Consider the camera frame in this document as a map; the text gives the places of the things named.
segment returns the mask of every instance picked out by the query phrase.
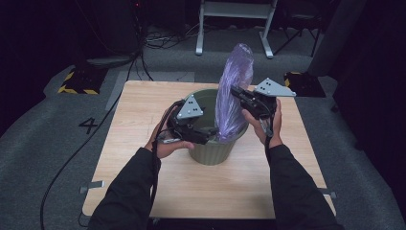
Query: gray carpet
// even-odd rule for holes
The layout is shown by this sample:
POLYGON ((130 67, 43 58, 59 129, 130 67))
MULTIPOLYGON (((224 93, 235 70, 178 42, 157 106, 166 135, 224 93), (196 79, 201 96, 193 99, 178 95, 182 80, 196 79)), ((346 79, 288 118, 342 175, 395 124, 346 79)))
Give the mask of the gray carpet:
MULTIPOLYGON (((272 31, 269 40, 271 47, 276 48, 283 44, 285 36, 272 31)), ((313 42, 304 33, 268 59, 262 51, 258 30, 211 31, 205 35, 201 57, 194 54, 195 41, 194 36, 165 50, 145 48, 151 76, 160 81, 176 81, 174 76, 192 73, 188 80, 180 80, 218 82, 228 55, 242 42, 254 52, 253 84, 265 78, 283 83, 285 72, 307 69, 313 42), (165 79, 159 74, 162 72, 172 77, 165 79)), ((138 75, 142 76, 141 61, 138 59, 136 64, 138 75)), ((24 114, 0 139, 0 229, 40 228, 39 208, 47 187, 89 137, 87 128, 79 124, 89 118, 100 124, 123 85, 129 64, 108 71, 100 95, 57 94, 71 68, 67 66, 54 76, 44 89, 47 98, 24 114)), ((133 68, 131 78, 137 79, 138 75, 133 68)), ((333 202, 338 221, 349 230, 406 229, 391 189, 366 154, 353 147, 355 139, 340 113, 330 111, 334 105, 331 95, 335 80, 330 77, 319 80, 326 98, 297 98, 296 102, 327 186, 337 194, 333 202)), ((113 116, 114 111, 54 184, 44 209, 46 229, 83 229, 78 218, 85 195, 79 194, 79 187, 92 179, 113 116)), ((80 220, 85 224, 87 217, 80 220)))

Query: yellow black hazard tape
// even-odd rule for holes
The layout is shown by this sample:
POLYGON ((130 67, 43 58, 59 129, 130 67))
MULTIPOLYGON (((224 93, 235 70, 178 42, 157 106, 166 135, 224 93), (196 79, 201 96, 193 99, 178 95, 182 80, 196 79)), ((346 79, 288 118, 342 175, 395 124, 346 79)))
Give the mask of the yellow black hazard tape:
POLYGON ((100 94, 107 69, 87 71, 72 69, 57 90, 58 93, 100 94))

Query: green trash can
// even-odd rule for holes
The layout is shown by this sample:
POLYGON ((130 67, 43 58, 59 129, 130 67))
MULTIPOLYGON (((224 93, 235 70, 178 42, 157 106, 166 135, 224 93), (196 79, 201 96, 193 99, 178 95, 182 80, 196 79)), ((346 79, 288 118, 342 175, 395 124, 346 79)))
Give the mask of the green trash can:
MULTIPOLYGON (((204 108, 203 116, 194 123, 195 128, 212 128, 215 120, 215 102, 218 90, 216 88, 207 88, 192 92, 200 107, 204 108)), ((206 145, 194 144, 194 149, 189 150, 190 156, 203 165, 217 165, 225 161, 233 149, 236 140, 240 138, 248 128, 245 126, 236 139, 232 142, 223 144, 214 139, 209 140, 206 145)))

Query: chair leg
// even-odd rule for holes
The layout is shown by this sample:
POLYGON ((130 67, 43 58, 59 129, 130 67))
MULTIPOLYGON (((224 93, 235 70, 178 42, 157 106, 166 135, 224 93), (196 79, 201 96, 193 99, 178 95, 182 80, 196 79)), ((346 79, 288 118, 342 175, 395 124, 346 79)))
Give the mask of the chair leg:
POLYGON ((317 29, 316 39, 314 41, 313 49, 311 50, 311 55, 310 55, 312 58, 314 56, 314 51, 316 50, 317 41, 319 40, 320 32, 321 32, 320 28, 317 29))
POLYGON ((297 31, 293 36, 291 36, 284 44, 274 53, 276 55, 281 49, 283 49, 293 38, 295 38, 297 35, 299 35, 301 31, 297 31))

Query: person's right hand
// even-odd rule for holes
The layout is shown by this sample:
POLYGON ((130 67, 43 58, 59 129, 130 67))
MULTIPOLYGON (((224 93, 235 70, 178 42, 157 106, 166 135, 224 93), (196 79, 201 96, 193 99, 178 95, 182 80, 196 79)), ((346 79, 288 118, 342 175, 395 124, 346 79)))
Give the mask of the person's right hand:
MULTIPOLYGON (((266 134, 263 131, 259 120, 256 120, 251 115, 251 113, 246 109, 242 109, 242 115, 244 115, 245 120, 254 127, 254 131, 257 134, 257 136, 259 137, 259 140, 263 144, 265 144, 266 134)), ((282 127, 281 101, 279 99, 277 99, 277 109, 275 111, 274 125, 273 125, 274 136, 272 137, 272 139, 269 143, 269 148, 273 148, 275 146, 279 146, 279 145, 283 144, 282 139, 281 139, 281 127, 282 127)))

